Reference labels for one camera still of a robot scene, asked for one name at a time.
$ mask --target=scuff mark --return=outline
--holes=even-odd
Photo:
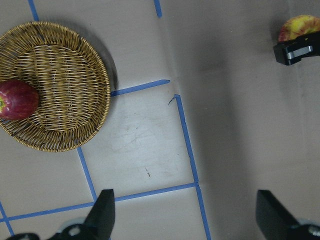
[[[176,97],[174,96],[168,103],[168,106],[170,105],[170,103],[175,99]]]
[[[149,178],[151,178],[151,175],[150,175],[150,173],[148,172],[148,169],[147,169],[146,167],[145,167],[144,169],[145,169],[146,173],[148,174]]]

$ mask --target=red apple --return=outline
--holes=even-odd
[[[26,82],[10,79],[0,83],[0,118],[26,119],[36,111],[38,103],[37,90]]]
[[[320,18],[311,15],[300,15],[286,21],[282,26],[278,42],[294,40],[297,37],[320,31]]]

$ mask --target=gray floor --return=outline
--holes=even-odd
[[[319,59],[284,66],[273,53],[282,24],[320,16],[320,2],[160,0],[162,18],[153,0],[34,3],[40,20],[108,48],[119,89],[171,81],[114,98],[101,132],[82,148],[97,192],[114,188],[120,197],[192,182],[177,108],[168,106],[180,94],[212,239],[263,239],[258,189],[271,190],[297,218],[320,222]],[[2,33],[33,20],[27,0],[2,0],[0,13]],[[0,135],[0,201],[8,217],[92,201],[76,150],[48,154]],[[116,207],[113,240],[206,239],[193,188]],[[88,210],[11,225],[46,238]],[[0,238],[8,235],[0,222]]]

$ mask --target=round wicker tray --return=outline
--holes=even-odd
[[[106,67],[78,33],[51,22],[29,22],[0,37],[0,82],[27,82],[39,107],[24,120],[0,121],[15,140],[46,152],[75,149],[100,130],[111,98]]]

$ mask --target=blue tape line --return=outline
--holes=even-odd
[[[196,195],[198,197],[198,202],[199,202],[199,206],[200,206],[200,212],[201,212],[201,217],[202,217],[202,222],[203,222],[203,227],[204,227],[206,239],[211,240],[211,234],[210,234],[207,215],[206,215],[206,211],[205,211],[205,204],[204,204],[201,189],[199,186],[199,178],[198,178],[194,153],[192,151],[192,146],[191,146],[191,142],[190,142],[189,132],[188,132],[187,123],[186,123],[186,117],[185,117],[185,111],[184,111],[184,107],[182,105],[181,96],[178,94],[175,94],[173,99],[176,100],[176,104],[177,104],[178,111],[179,111],[183,136],[184,136],[184,140],[185,140],[186,149],[187,149],[187,152],[188,152],[188,155],[190,158],[191,170],[192,170],[192,175],[193,175],[193,179],[195,182]]]
[[[92,182],[92,179],[90,177],[90,173],[89,173],[89,169],[88,169],[88,166],[87,166],[87,163],[86,163],[86,160],[85,160],[84,153],[82,152],[81,147],[78,147],[76,150],[78,151],[79,158],[80,158],[80,161],[81,161],[81,164],[82,164],[82,167],[83,167],[83,171],[84,171],[84,174],[85,174],[85,177],[86,177],[86,181],[88,182],[88,185],[89,185],[89,188],[90,188],[90,192],[91,192],[92,198],[93,198],[94,201],[96,201],[97,200],[97,194],[96,194],[95,187],[94,187],[94,184]]]
[[[19,220],[19,219],[38,217],[38,216],[42,216],[42,215],[56,214],[56,213],[60,213],[60,212],[70,211],[70,210],[88,208],[88,207],[92,207],[93,205],[94,205],[94,202],[88,202],[88,203],[60,207],[60,208],[55,208],[55,209],[51,209],[51,210],[38,211],[38,212],[33,212],[33,213],[28,213],[28,214],[23,214],[23,215],[18,215],[18,216],[10,216],[7,219],[9,221],[14,221],[14,220]]]
[[[34,0],[28,0],[28,2],[29,2],[29,6],[30,6],[30,9],[31,9],[31,12],[32,12],[33,19],[35,21],[39,21],[39,16],[38,16],[38,13],[37,13],[37,10],[36,10],[36,6],[35,6],[35,3],[34,3]]]
[[[209,224],[208,224],[208,220],[207,220],[204,199],[202,197],[201,188],[200,188],[198,182],[195,185],[195,189],[196,189],[196,195],[198,196],[200,212],[201,212],[201,217],[202,217],[202,222],[203,222],[203,227],[204,227],[206,239],[211,240],[211,234],[210,234]]]
[[[132,92],[153,88],[153,87],[168,84],[168,83],[170,83],[170,80],[161,79],[158,81],[153,81],[153,82],[145,83],[145,84],[138,85],[138,86],[132,86],[132,87],[128,87],[125,89],[115,90],[115,91],[111,92],[111,97],[119,96],[122,94],[129,94]]]
[[[161,10],[161,5],[160,5],[160,0],[153,0],[153,1],[154,1],[156,15],[158,16],[158,18],[161,18],[162,17],[162,10]]]
[[[175,94],[174,98],[176,99],[176,104],[178,106],[178,111],[179,111],[183,136],[184,136],[184,140],[185,140],[185,145],[186,145],[186,149],[187,149],[187,152],[188,152],[188,155],[190,158],[193,179],[194,179],[195,183],[198,183],[199,178],[198,178],[198,173],[197,173],[197,167],[196,167],[196,163],[195,163],[194,153],[193,153],[192,147],[191,147],[190,137],[189,137],[188,128],[187,128],[187,124],[186,124],[185,111],[184,111],[184,107],[182,105],[181,96],[178,94]]]
[[[195,186],[196,186],[196,184],[194,182],[192,182],[192,183],[183,184],[183,185],[179,185],[179,186],[172,186],[172,187],[166,187],[166,188],[152,190],[152,191],[145,191],[145,192],[131,194],[131,195],[127,195],[127,196],[116,197],[115,202],[129,200],[129,199],[135,199],[135,198],[141,198],[141,197],[155,195],[155,194],[162,194],[162,193],[172,192],[172,191],[181,190],[181,189],[193,188]]]
[[[11,225],[10,225],[9,219],[7,218],[5,209],[4,209],[4,207],[2,206],[2,203],[1,203],[1,202],[0,202],[0,212],[1,212],[2,217],[3,217],[2,220],[3,220],[3,222],[5,222],[8,230],[9,230],[10,235],[11,235],[11,236],[15,235],[15,233],[14,233],[14,231],[13,231]]]

